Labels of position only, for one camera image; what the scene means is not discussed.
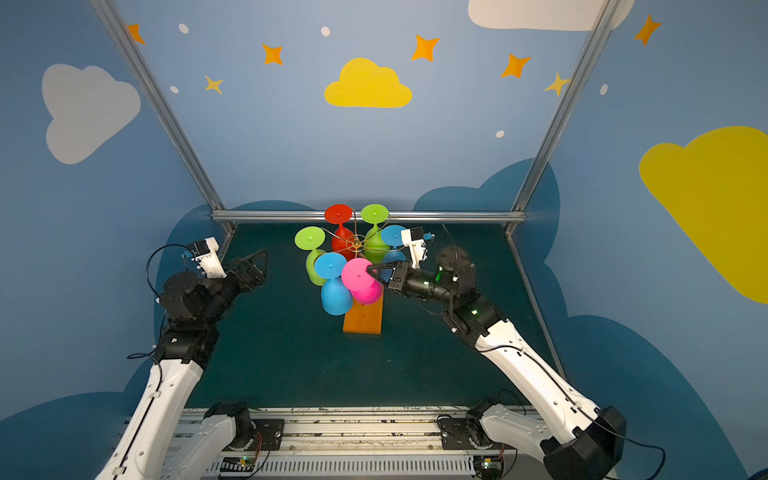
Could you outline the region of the pink wine glass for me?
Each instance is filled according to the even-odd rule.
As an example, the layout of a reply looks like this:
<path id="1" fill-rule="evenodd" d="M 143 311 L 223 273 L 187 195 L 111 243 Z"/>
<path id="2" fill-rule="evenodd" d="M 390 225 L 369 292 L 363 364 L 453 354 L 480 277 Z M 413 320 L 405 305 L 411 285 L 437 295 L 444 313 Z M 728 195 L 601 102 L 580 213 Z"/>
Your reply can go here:
<path id="1" fill-rule="evenodd" d="M 382 285 L 367 272 L 369 266 L 372 266 L 369 260 L 355 258 L 346 263 L 341 274 L 343 285 L 361 305 L 374 304 L 383 291 Z"/>

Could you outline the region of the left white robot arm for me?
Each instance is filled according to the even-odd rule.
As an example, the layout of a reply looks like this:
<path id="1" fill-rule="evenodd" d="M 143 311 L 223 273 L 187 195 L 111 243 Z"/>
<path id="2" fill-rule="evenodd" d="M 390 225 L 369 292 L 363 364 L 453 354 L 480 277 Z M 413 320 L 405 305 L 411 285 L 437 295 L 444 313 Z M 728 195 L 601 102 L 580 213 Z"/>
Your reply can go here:
<path id="1" fill-rule="evenodd" d="M 265 283 L 267 264 L 267 251 L 259 250 L 223 265 L 220 277 L 183 271 L 166 280 L 158 302 L 168 326 L 146 355 L 152 362 L 147 385 L 99 478 L 199 479 L 224 450 L 259 447 L 247 405 L 217 403 L 193 438 L 173 457 L 167 455 L 187 400 L 212 357 L 218 322 L 238 295 Z"/>

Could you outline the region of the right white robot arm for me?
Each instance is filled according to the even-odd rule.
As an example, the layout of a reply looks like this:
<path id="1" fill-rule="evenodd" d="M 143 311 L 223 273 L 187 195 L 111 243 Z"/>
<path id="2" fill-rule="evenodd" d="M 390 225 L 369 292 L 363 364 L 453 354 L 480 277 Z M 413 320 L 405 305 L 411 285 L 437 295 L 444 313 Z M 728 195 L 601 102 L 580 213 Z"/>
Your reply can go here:
<path id="1" fill-rule="evenodd" d="M 537 418 L 484 402 L 467 414 L 482 438 L 538 460 L 553 479 L 605 479 L 622 459 L 626 420 L 580 394 L 526 342 L 509 317 L 476 286 L 476 266 L 457 247 L 442 249 L 435 272 L 409 261 L 367 273 L 388 291 L 442 307 L 465 344 L 490 360 L 530 402 Z"/>

